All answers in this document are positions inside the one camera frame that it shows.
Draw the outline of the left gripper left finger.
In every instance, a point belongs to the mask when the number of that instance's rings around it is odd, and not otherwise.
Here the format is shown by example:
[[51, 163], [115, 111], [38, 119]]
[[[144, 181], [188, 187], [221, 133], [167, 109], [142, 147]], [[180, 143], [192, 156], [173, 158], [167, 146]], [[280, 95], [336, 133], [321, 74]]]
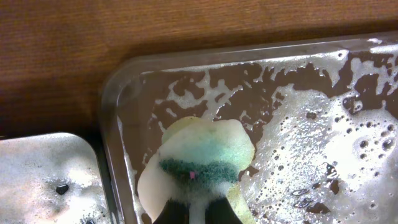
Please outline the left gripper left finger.
[[189, 208], [186, 204], [168, 200], [153, 224], [189, 224]]

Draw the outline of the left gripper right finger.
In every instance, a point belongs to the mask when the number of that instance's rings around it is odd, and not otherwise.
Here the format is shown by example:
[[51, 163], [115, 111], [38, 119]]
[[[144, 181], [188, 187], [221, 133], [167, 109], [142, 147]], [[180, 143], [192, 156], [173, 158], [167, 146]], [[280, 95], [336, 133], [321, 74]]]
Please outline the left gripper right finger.
[[242, 221], [233, 212], [226, 197], [212, 201], [205, 212], [206, 224], [242, 224]]

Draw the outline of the green yellow sponge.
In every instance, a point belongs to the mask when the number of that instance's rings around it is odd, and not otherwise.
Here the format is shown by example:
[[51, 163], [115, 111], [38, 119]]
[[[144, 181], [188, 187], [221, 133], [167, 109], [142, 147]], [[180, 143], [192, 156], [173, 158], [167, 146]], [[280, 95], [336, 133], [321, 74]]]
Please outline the green yellow sponge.
[[139, 200], [153, 222], [170, 199], [189, 208], [189, 223], [205, 223], [209, 204], [226, 197], [242, 223], [254, 223], [239, 186], [255, 147], [236, 119], [185, 117], [169, 126], [137, 184]]

